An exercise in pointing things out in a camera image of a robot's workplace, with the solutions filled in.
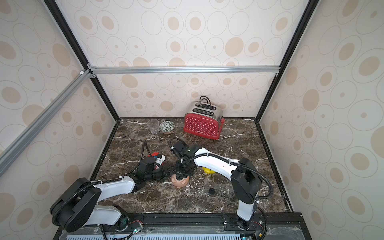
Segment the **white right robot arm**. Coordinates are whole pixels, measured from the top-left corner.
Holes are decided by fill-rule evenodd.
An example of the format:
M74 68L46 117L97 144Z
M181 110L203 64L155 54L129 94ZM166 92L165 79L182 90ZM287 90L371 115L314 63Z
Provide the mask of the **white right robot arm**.
M185 187L197 167L212 170L231 181L239 200L237 225L241 230L247 230L251 226L259 201L270 199L274 194L271 182L259 173L247 158L241 160L225 158L199 145L188 146L179 138L172 138L169 147L178 159L173 168L174 174L171 176L171 182L175 187Z

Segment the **pink piggy bank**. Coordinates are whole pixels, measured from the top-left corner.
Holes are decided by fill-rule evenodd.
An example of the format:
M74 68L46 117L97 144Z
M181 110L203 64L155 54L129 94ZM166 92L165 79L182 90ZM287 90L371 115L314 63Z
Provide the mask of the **pink piggy bank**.
M189 183L189 180L190 180L189 176L187 176L187 178L183 178L182 180L178 180L176 174L171 176L172 185L179 189L186 187Z

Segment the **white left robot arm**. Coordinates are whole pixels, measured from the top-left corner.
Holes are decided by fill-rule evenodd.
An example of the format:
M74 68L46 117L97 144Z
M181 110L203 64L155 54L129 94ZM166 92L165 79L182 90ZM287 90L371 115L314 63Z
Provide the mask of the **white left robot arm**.
M111 226L125 231L130 224L128 213L119 206L103 206L103 200L135 193L148 182L163 182L172 174L172 167L166 156L151 153L147 142L143 142L137 166L130 172L115 179L89 181L77 179L51 206L50 214L55 226L68 233L84 226Z

